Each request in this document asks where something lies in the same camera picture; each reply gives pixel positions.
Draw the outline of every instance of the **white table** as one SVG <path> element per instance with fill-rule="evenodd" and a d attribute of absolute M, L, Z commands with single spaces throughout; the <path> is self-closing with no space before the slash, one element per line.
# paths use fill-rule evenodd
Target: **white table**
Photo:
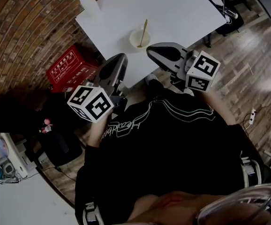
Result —
<path fill-rule="evenodd" d="M 76 20 L 105 59 L 125 53 L 123 83 L 130 88 L 158 66 L 129 43 L 132 30 L 148 19 L 151 44 L 176 42 L 184 47 L 211 33 L 226 20 L 208 0 L 98 0 L 101 13 L 80 13 Z"/>

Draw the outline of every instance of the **white cup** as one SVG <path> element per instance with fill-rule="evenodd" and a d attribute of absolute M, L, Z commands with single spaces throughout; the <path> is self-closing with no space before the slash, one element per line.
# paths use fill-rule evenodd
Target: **white cup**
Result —
<path fill-rule="evenodd" d="M 142 47 L 141 48 L 138 47 L 141 44 L 143 32 L 144 30 L 134 30 L 131 32 L 129 37 L 131 45 L 139 50 L 146 50 L 146 47 L 148 47 L 151 42 L 151 36 L 149 32 L 146 30 L 142 41 Z"/>

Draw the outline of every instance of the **black shirt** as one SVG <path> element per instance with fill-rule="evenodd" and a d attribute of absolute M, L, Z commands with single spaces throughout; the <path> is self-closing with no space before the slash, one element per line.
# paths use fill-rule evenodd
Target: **black shirt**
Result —
<path fill-rule="evenodd" d="M 240 154 L 251 146 L 240 125 L 228 126 L 196 97 L 166 90 L 112 120 L 85 165 L 95 163 L 104 222 L 118 224 L 147 194 L 227 195 L 244 188 Z"/>

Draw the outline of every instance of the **red crate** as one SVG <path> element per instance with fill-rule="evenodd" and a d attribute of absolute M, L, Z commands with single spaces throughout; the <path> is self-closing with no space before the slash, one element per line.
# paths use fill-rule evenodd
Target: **red crate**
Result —
<path fill-rule="evenodd" d="M 46 72 L 52 92 L 72 91 L 85 79 L 93 78 L 98 68 L 98 63 L 93 63 L 86 62 L 76 47 L 71 46 Z"/>

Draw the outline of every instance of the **power strip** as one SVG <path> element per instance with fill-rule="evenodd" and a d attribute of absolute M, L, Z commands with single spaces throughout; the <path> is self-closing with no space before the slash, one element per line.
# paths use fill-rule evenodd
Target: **power strip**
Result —
<path fill-rule="evenodd" d="M 248 121 L 248 123 L 249 123 L 250 125 L 253 124 L 255 116 L 256 116 L 256 110 L 255 110 L 254 108 L 252 108 L 251 114 L 250 114 L 250 119 L 249 119 L 249 121 Z"/>

